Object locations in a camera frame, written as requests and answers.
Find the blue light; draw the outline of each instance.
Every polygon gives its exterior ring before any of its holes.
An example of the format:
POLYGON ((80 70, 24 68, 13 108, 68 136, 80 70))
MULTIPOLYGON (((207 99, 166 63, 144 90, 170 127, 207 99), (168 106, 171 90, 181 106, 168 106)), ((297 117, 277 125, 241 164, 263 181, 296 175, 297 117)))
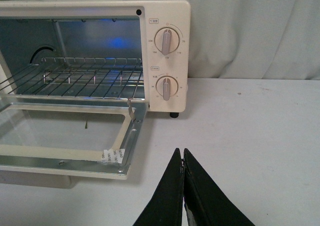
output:
POLYGON ((122 37, 116 37, 108 40, 108 46, 114 49, 130 49, 133 47, 130 40, 122 37))

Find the control knob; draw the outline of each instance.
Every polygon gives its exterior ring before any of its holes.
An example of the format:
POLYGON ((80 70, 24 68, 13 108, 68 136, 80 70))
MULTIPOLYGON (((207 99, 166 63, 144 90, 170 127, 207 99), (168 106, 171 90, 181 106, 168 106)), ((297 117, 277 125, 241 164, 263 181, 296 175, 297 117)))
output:
POLYGON ((154 43, 156 48, 166 56, 178 48, 179 35, 174 29, 165 27, 156 33, 154 43))
POLYGON ((177 93, 178 83, 173 77, 164 76, 156 82, 156 90, 163 97, 163 100, 168 101, 171 96, 177 93))

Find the black rubber foot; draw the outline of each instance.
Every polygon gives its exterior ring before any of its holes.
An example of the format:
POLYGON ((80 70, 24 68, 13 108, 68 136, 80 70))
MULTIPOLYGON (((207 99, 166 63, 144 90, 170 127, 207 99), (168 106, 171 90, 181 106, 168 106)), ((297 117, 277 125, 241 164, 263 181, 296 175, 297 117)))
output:
POLYGON ((179 113, 178 112, 171 112, 170 117, 176 119, 179 117, 179 113))

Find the metal wire rack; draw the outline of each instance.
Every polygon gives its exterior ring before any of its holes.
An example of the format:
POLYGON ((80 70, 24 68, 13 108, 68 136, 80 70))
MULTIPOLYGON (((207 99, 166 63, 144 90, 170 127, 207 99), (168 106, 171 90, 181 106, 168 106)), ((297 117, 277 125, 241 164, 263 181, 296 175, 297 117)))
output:
POLYGON ((140 58, 43 57, 0 82, 0 94, 144 99, 140 58))

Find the white tabletop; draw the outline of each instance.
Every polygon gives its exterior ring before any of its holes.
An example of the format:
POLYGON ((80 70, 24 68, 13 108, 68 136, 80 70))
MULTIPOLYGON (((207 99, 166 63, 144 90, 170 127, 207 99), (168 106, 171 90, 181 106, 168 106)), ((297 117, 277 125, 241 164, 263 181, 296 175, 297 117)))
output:
POLYGON ((320 81, 188 85, 178 118, 147 113, 128 180, 73 178, 71 189, 0 184, 0 225, 130 226, 175 148, 188 148, 256 226, 320 225, 320 81))

